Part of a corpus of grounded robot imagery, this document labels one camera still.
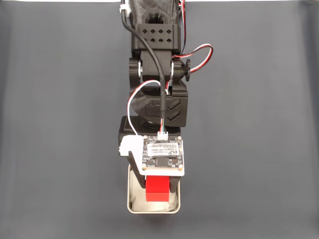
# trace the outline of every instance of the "red block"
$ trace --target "red block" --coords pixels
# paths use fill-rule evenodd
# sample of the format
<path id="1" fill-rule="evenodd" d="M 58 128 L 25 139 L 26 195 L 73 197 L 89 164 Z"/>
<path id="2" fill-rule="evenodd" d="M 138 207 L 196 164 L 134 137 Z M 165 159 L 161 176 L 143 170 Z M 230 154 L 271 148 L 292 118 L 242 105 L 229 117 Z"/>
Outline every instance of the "red block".
<path id="1" fill-rule="evenodd" d="M 146 177 L 146 201 L 168 202 L 169 200 L 169 176 Z"/>

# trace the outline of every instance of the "white cable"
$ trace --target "white cable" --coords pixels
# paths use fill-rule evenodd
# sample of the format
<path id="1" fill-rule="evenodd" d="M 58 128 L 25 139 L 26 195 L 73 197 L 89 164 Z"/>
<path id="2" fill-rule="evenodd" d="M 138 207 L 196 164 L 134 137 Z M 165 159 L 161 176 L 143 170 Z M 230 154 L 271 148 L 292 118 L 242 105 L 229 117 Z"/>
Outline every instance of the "white cable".
<path id="1" fill-rule="evenodd" d="M 198 50 L 199 48 L 201 48 L 201 47 L 203 47 L 203 46 L 210 46 L 210 47 L 211 47 L 210 44 L 207 44 L 207 43 L 206 43 L 206 44 L 200 45 L 200 46 L 197 47 L 194 51 Z M 200 63 L 198 66 L 192 68 L 190 71 L 192 72 L 192 71 L 196 70 L 197 68 L 201 67 L 203 64 L 205 64 L 206 61 L 210 58 L 210 55 L 212 54 L 212 51 L 213 51 L 213 50 L 210 48 L 210 49 L 209 49 L 209 53 L 208 53 L 207 57 L 205 58 L 205 60 L 203 60 L 202 63 Z"/>
<path id="2" fill-rule="evenodd" d="M 138 91 L 139 91 L 141 88 L 143 88 L 145 85 L 150 84 L 150 83 L 156 83 L 156 84 L 158 84 L 158 85 L 160 86 L 160 82 L 159 82 L 159 81 L 156 81 L 156 80 L 148 80 L 148 81 L 145 81 L 145 82 L 141 83 L 141 84 L 134 90 L 133 94 L 131 95 L 131 97 L 129 98 L 129 101 L 128 101 L 128 105 L 127 105 L 128 120 L 129 120 L 129 124 L 130 124 L 130 126 L 131 126 L 133 132 L 134 132 L 136 135 L 139 135 L 139 134 L 138 134 L 137 131 L 135 130 L 135 128 L 134 128 L 134 126 L 133 126 L 133 124 L 132 124 L 132 122 L 131 122 L 131 116 L 130 116 L 131 101 L 132 101 L 132 99 L 134 98 L 134 96 L 138 93 Z"/>

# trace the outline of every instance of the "black cable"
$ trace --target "black cable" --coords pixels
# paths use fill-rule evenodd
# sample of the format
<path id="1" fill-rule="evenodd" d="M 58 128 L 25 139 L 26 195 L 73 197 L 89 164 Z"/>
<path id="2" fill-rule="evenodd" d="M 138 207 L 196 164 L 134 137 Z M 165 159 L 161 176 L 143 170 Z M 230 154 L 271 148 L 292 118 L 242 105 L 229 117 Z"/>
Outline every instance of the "black cable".
<path id="1" fill-rule="evenodd" d="M 153 51 L 153 49 L 151 48 L 151 46 L 145 41 L 145 39 L 140 35 L 140 33 L 138 31 L 136 31 L 135 29 L 133 29 L 132 27 L 130 27 L 127 22 L 126 22 L 126 14 L 125 14 L 125 10 L 122 10 L 122 23 L 123 26 L 125 27 L 126 30 L 130 31 L 143 45 L 144 47 L 147 49 L 147 51 L 149 51 L 151 57 L 154 60 L 154 63 L 159 71 L 159 82 L 160 82 L 160 117 L 162 119 L 166 119 L 165 118 L 165 113 L 166 113 L 166 91 L 165 91 L 165 76 L 164 76 L 164 71 L 163 68 L 160 64 L 160 61 L 158 59 L 158 57 L 156 56 L 155 52 Z"/>

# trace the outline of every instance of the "robotic arm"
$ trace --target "robotic arm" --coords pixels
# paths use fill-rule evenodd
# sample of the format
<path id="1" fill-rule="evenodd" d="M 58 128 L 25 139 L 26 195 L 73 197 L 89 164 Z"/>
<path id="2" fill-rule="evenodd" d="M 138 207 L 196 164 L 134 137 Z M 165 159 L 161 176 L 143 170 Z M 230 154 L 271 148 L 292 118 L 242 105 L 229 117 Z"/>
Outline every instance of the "robotic arm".
<path id="1" fill-rule="evenodd" d="M 124 28 L 132 33 L 131 96 L 119 130 L 120 155 L 145 189 L 146 203 L 168 202 L 184 175 L 180 127 L 186 125 L 188 92 L 182 78 L 189 81 L 190 74 L 208 62 L 213 48 L 203 44 L 184 54 L 185 0 L 122 0 L 120 12 Z M 200 65 L 191 69 L 189 59 L 182 61 L 205 47 L 210 51 Z M 130 116 L 131 106 L 138 116 Z"/>

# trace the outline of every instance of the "microchip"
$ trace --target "microchip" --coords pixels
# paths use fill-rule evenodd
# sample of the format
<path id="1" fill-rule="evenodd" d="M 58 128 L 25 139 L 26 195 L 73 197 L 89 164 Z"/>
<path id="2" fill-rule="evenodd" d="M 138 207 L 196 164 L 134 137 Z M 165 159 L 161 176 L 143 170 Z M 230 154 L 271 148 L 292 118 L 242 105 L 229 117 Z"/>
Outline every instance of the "microchip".
<path id="1" fill-rule="evenodd" d="M 168 166 L 168 158 L 158 158 L 158 166 Z"/>
<path id="2" fill-rule="evenodd" d="M 175 168 L 184 164 L 182 139 L 170 136 L 168 140 L 158 140 L 157 136 L 144 138 L 143 163 L 150 168 Z"/>

